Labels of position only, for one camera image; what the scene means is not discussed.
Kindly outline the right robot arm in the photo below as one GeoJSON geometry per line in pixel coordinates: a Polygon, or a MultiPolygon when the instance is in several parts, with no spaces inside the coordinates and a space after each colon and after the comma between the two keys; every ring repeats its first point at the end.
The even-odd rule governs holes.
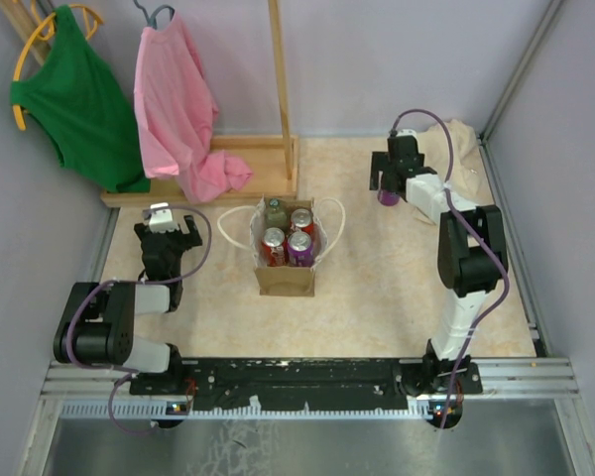
{"type": "Polygon", "coordinates": [[[437,270],[447,290],[438,330],[421,363],[404,366],[398,384],[411,396],[463,389],[465,378],[473,375],[468,347],[474,322],[508,274],[502,212],[452,192],[424,164],[415,132],[394,132],[387,145],[387,151],[372,154],[369,188],[380,203],[393,206],[403,200],[438,226],[437,270]]]}

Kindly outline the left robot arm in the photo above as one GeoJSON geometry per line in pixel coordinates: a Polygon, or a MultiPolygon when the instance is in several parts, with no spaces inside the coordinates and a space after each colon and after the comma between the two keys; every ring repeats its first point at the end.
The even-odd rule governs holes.
{"type": "Polygon", "coordinates": [[[186,277],[182,257],[203,245],[194,218],[186,215],[183,220],[186,230],[164,210],[134,226],[143,263],[138,281],[73,285],[53,341],[57,361],[151,374],[153,384],[168,394],[184,386],[186,369],[173,361],[172,345],[135,335],[137,315],[168,313],[179,307],[186,277]]]}

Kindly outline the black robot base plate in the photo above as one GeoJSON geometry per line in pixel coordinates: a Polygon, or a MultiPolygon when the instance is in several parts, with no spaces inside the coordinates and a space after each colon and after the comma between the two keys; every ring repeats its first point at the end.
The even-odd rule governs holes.
{"type": "Polygon", "coordinates": [[[405,410],[408,398],[443,395],[455,375],[454,396],[480,395],[478,366],[425,355],[407,358],[176,357],[161,374],[140,373],[133,396],[192,398],[196,411],[240,410],[256,398],[265,412],[405,410]]]}

